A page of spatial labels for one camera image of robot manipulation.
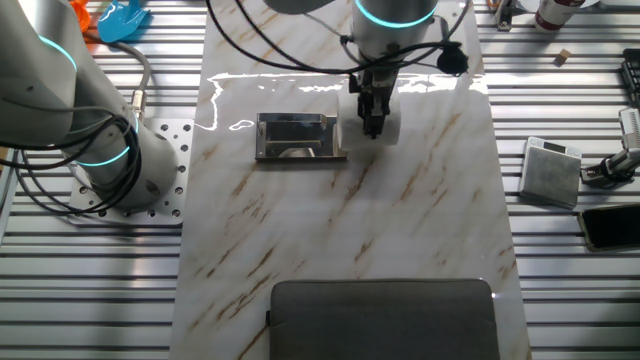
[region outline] blue object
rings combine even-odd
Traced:
[[[421,22],[427,20],[428,18],[430,18],[434,12],[436,12],[436,7],[433,7],[433,10],[431,10],[430,13],[428,13],[426,16],[424,16],[421,19],[418,19],[416,21],[412,21],[412,22],[408,22],[408,23],[394,23],[394,22],[390,22],[390,21],[384,21],[382,19],[379,19],[377,17],[375,17],[372,13],[370,13],[369,11],[367,11],[367,9],[364,8],[364,6],[362,6],[362,4],[360,3],[360,0],[356,0],[356,5],[358,5],[358,9],[360,9],[360,12],[362,12],[362,15],[364,15],[367,19],[373,21],[374,23],[384,26],[384,27],[388,27],[388,28],[392,28],[392,29],[402,29],[402,28],[408,28],[408,27],[412,27],[412,26],[416,26],[418,24],[420,24]]]
[[[98,20],[100,38],[110,43],[131,35],[147,13],[149,10],[140,8],[140,0],[129,0],[129,5],[113,0]]]

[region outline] metal bracket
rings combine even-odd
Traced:
[[[346,159],[338,149],[336,120],[321,114],[258,114],[256,160]]]
[[[69,221],[79,226],[104,226],[106,224],[179,226],[183,221],[189,179],[189,160],[193,142],[194,121],[189,119],[146,119],[149,130],[161,134],[173,146],[178,157],[176,180],[162,199],[152,204],[145,212],[126,213],[110,209],[95,217],[69,216]],[[86,180],[85,172],[78,167],[78,175]],[[100,202],[100,198],[80,182],[74,180],[69,204],[86,208]]]
[[[511,31],[511,20],[517,3],[517,0],[502,0],[500,2],[495,15],[498,31]]]

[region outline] orange object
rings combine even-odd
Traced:
[[[89,15],[89,12],[87,11],[88,2],[89,0],[73,0],[70,2],[73,10],[76,12],[78,23],[80,23],[80,30],[82,30],[82,32],[87,31],[91,24],[91,15]]]

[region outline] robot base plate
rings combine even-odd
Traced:
[[[194,132],[194,121],[189,119],[146,119],[146,126],[154,132],[161,134],[173,146],[178,157],[177,176],[171,187],[160,200],[149,206],[147,211],[138,213],[126,213],[119,209],[110,209],[104,213],[91,217],[69,216],[71,223],[78,226],[105,226],[105,225],[153,225],[153,226],[180,226],[184,217],[184,208],[187,198],[187,183],[189,179],[189,160]],[[86,180],[84,171],[77,167],[78,176]],[[92,191],[88,191],[80,182],[74,180],[73,190],[69,204],[78,208],[87,208],[97,204],[101,200]]]

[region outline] gray cushion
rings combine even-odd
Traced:
[[[285,281],[271,293],[272,360],[499,360],[482,280]]]

